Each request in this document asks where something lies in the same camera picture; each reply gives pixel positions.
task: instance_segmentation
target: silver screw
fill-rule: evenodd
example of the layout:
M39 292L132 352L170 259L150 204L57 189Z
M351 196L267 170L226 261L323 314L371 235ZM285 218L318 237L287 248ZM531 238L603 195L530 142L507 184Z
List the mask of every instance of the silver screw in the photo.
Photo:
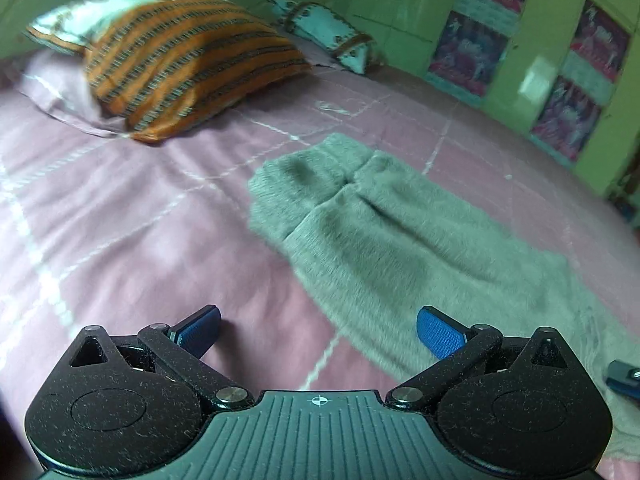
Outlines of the silver screw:
M403 404L412 404L422 398L422 392L418 388L400 386L391 392L391 396Z
M249 396L247 390L243 388L238 388L237 386L227 386L226 388L222 388L216 392L216 397L218 400L224 402L225 404L234 404L236 402L241 402L245 400Z

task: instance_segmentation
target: bedsheet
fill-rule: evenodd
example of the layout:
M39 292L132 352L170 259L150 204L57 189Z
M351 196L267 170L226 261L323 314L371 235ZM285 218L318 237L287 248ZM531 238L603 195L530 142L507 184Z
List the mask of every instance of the bedsheet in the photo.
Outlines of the bedsheet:
M80 327L136 333L207 303L225 322L204 361L255 393L397 384L246 227L255 169L332 132L402 158L533 246L565 254L640 333L640 251L605 203L480 112L395 70L372 78L316 67L159 147L82 133L0 81L0 396L19 436ZM640 479L637 464L605 460L600 471Z

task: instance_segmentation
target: black and blue device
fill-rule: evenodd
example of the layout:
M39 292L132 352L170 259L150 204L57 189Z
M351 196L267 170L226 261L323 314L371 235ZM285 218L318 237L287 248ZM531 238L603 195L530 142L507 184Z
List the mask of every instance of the black and blue device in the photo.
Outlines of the black and blue device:
M26 433L42 480L600 478L607 405L559 332L504 337L433 307L418 337L440 361L377 391L249 391L200 357L220 311L135 336L81 330Z

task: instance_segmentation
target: white pillow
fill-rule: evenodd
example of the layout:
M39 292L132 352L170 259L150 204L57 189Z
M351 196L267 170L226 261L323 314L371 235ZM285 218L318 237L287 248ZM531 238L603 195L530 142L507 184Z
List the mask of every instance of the white pillow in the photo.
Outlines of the white pillow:
M80 0L33 20L29 38L65 54L82 54L114 20L135 7L161 0Z

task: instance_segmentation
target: triangular cutout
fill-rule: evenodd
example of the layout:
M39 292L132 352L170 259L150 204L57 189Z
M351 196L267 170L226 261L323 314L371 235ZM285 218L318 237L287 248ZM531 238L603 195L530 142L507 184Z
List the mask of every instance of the triangular cutout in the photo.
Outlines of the triangular cutout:
M88 337L82 343L82 347L79 352L71 361L73 368L78 368L87 365L99 365L107 362L107 356L102 351L100 343L95 337Z
M566 362L560 355L558 347L551 339L545 339L540 343L531 362L535 365L566 368Z

